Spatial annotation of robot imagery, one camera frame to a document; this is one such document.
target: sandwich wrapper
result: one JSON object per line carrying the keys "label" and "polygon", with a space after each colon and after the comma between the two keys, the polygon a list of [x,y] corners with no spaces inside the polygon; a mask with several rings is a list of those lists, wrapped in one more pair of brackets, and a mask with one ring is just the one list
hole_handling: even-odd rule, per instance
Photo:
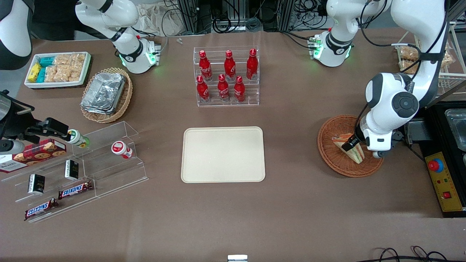
{"label": "sandwich wrapper", "polygon": [[343,151],[347,156],[349,156],[349,158],[351,158],[357,164],[360,164],[364,160],[364,152],[363,152],[363,149],[361,148],[360,143],[357,143],[355,147],[353,147],[351,150],[348,150],[348,151],[345,151],[342,148],[342,145],[346,143],[352,135],[353,134],[351,133],[346,133],[338,137],[333,137],[332,142],[336,146],[338,146],[338,148],[340,148],[340,150]]}

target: bottle cap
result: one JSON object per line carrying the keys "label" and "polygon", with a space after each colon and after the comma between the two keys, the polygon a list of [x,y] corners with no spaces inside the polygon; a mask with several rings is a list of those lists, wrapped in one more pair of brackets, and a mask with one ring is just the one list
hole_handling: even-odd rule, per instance
{"label": "bottle cap", "polygon": [[112,152],[117,155],[121,155],[126,152],[126,144],[123,141],[116,141],[112,145]]}

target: snickers bar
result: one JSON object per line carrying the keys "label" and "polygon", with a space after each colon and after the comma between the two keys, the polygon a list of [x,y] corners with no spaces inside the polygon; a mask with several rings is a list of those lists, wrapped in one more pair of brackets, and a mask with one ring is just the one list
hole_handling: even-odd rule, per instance
{"label": "snickers bar", "polygon": [[59,206],[57,200],[55,198],[52,198],[51,200],[43,203],[42,205],[26,210],[26,213],[24,214],[24,221],[26,221],[28,218],[32,216],[38,215],[57,206]]}
{"label": "snickers bar", "polygon": [[71,196],[71,195],[74,195],[74,194],[78,194],[78,193],[81,193],[83,191],[87,191],[87,190],[92,190],[94,189],[92,187],[92,181],[89,180],[85,183],[82,183],[80,185],[77,185],[77,186],[74,186],[72,188],[68,188],[67,190],[64,190],[64,191],[59,191],[58,192],[58,199],[62,199],[64,197],[67,197],[67,196]]}

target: woven basket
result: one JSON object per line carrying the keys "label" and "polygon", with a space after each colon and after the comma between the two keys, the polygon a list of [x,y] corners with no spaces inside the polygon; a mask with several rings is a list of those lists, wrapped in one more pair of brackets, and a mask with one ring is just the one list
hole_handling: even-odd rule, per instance
{"label": "woven basket", "polygon": [[332,142],[334,136],[354,133],[355,122],[356,117],[352,115],[340,115],[327,120],[319,130],[317,145],[323,160],[333,170],[347,177],[360,178],[375,173],[382,166],[384,159],[373,157],[372,151],[361,144],[365,158],[357,164]]}
{"label": "woven basket", "polygon": [[[85,111],[84,109],[81,108],[81,112],[83,113],[83,115],[87,119],[104,124],[104,123],[113,122],[113,121],[119,119],[124,114],[124,112],[128,108],[128,105],[130,104],[131,95],[133,94],[133,84],[131,83],[131,79],[130,79],[130,76],[128,75],[128,73],[126,73],[124,70],[122,70],[120,68],[113,68],[112,67],[112,68],[104,69],[104,70],[100,71],[99,73],[111,73],[111,74],[118,73],[118,74],[121,74],[121,75],[126,77],[126,81],[125,81],[124,87],[123,87],[124,89],[123,89],[123,91],[121,93],[120,101],[118,101],[118,105],[116,107],[115,113],[113,113],[111,115],[96,114],[96,113],[87,112],[87,111]],[[95,74],[89,80],[89,82],[88,82],[88,84],[86,86],[86,89],[84,90],[84,94],[82,95],[82,97],[84,97],[86,95],[86,92],[89,90],[89,86],[90,86],[91,82],[94,80],[94,78],[96,77],[96,75],[97,74]]]}

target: table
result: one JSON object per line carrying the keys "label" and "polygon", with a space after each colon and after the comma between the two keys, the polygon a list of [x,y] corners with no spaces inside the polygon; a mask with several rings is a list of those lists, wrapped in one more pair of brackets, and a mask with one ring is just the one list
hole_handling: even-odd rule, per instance
{"label": "table", "polygon": [[[378,43],[403,33],[367,30]],[[440,218],[426,166],[408,148],[397,145],[376,174],[359,179],[335,173],[320,157],[320,126],[358,114],[367,82],[397,70],[392,48],[371,46],[360,34],[354,43],[343,65],[326,68],[279,33],[183,37],[183,45],[170,38],[160,66],[131,75],[134,93],[120,119],[140,133],[136,147],[150,179],[38,224],[22,221],[12,187],[1,184],[2,261],[207,262],[247,254],[252,262],[351,262],[378,256],[376,248],[412,255],[411,245],[466,260],[465,220]],[[193,48],[232,45],[260,47],[260,106],[198,108]],[[69,51],[93,55],[91,75],[121,67],[110,41],[34,42],[33,53]],[[21,86],[17,98],[36,107],[37,119],[54,117],[81,133],[107,126],[82,116],[81,96],[82,89]],[[264,181],[181,181],[183,132],[221,126],[263,129]]]}

